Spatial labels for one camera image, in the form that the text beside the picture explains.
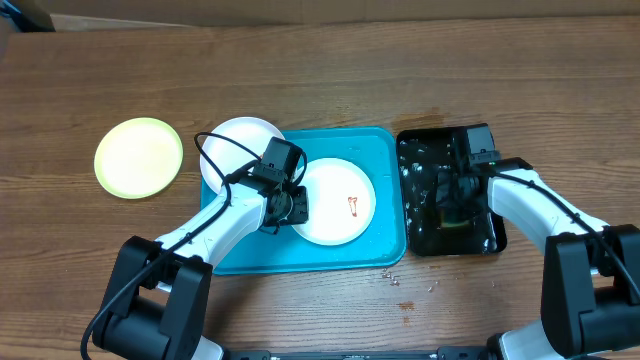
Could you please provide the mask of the green rimmed plate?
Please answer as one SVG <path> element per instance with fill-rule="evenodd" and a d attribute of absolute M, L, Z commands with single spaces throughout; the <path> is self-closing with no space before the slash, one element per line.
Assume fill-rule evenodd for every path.
<path fill-rule="evenodd" d="M 169 186 L 182 161 L 183 145 L 176 130 L 159 119 L 139 117 L 116 125 L 101 139 L 94 172 L 108 193 L 142 199 Z"/>

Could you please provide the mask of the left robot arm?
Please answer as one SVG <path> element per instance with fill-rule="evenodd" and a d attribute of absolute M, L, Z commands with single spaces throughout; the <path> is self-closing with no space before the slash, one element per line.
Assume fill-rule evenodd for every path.
<path fill-rule="evenodd" d="M 126 359 L 224 359 L 203 335 L 214 268 L 247 235 L 303 224 L 308 165 L 297 145 L 273 137 L 263 155 L 223 175 L 221 190 L 184 225 L 154 241 L 121 247 L 80 355 L 95 346 Z"/>

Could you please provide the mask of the green yellow sponge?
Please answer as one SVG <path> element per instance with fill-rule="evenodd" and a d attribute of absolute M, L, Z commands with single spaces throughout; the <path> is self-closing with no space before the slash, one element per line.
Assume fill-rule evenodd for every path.
<path fill-rule="evenodd" d="M 468 226 L 474 217 L 473 213 L 460 206 L 442 206 L 438 211 L 439 227 L 442 229 Z"/>

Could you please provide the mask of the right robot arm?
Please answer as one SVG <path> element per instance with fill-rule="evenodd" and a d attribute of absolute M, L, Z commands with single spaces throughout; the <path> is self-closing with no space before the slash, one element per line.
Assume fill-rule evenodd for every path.
<path fill-rule="evenodd" d="M 445 204 L 481 202 L 543 254 L 539 320 L 490 338 L 486 359 L 597 359 L 639 344 L 639 229 L 573 206 L 521 158 L 502 158 L 485 124 L 453 127 Z"/>

